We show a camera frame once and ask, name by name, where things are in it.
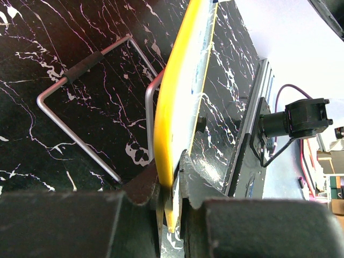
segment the black marble surface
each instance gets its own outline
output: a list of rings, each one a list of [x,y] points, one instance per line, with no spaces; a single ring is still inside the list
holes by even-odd
[[[0,193],[110,190],[114,180],[37,106],[36,97],[94,51],[131,35],[160,72],[188,1],[0,0]],[[258,57],[234,0],[219,4],[191,157],[218,189],[233,164]],[[125,44],[46,103],[125,181],[148,164],[144,108],[152,80]],[[166,233],[182,254],[178,234]]]

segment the wire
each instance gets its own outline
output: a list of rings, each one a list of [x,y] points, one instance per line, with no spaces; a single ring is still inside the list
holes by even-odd
[[[285,84],[285,85],[283,85],[283,86],[279,89],[279,91],[278,91],[278,93],[277,93],[277,96],[276,96],[276,103],[275,103],[275,113],[277,112],[277,104],[278,104],[278,99],[280,98],[280,94],[281,94],[282,90],[283,90],[284,88],[286,88],[286,87],[293,88],[293,89],[299,91],[301,94],[303,94],[306,98],[312,99],[312,97],[311,97],[309,94],[307,94],[304,90],[302,90],[301,88],[295,86],[294,84]],[[274,153],[275,153],[275,151],[276,151],[276,148],[277,148],[277,144],[274,144],[273,152],[270,154],[270,157],[271,157],[270,159],[272,159],[272,158],[275,156]]]
[[[266,168],[268,165],[270,165],[271,162],[273,162],[275,158],[277,158],[282,152],[284,152],[285,149],[287,149],[288,146],[291,145],[291,143],[295,139],[296,138],[290,138],[289,141],[274,156],[272,156],[265,164],[263,164],[263,162],[264,162],[264,152],[262,152],[261,158],[260,158],[261,166]]]

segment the black marble countertop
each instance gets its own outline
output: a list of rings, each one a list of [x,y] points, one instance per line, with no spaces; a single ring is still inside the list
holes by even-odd
[[[116,189],[115,181],[38,108],[36,98],[64,71],[126,35],[160,72],[188,1],[0,2],[0,194]],[[235,1],[219,4],[217,15],[200,106],[207,127],[196,133],[191,157],[198,171],[223,190],[258,57]],[[129,181],[148,164],[144,97],[152,79],[133,47],[121,45],[46,103]],[[165,234],[182,252],[178,234]]]

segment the black foam grip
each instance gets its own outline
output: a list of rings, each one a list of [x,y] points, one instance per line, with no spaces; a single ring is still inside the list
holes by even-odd
[[[80,61],[68,71],[66,71],[63,76],[68,79],[68,83],[73,83],[81,75],[86,73],[93,66],[98,64],[104,58],[103,54],[99,51],[94,52],[93,54],[87,56],[84,60]]]

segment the white wall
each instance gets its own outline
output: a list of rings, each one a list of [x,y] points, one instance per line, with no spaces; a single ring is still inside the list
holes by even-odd
[[[236,4],[258,55],[269,59],[280,85],[295,84],[314,98],[344,98],[344,42],[308,0]],[[295,100],[292,89],[283,95]]]

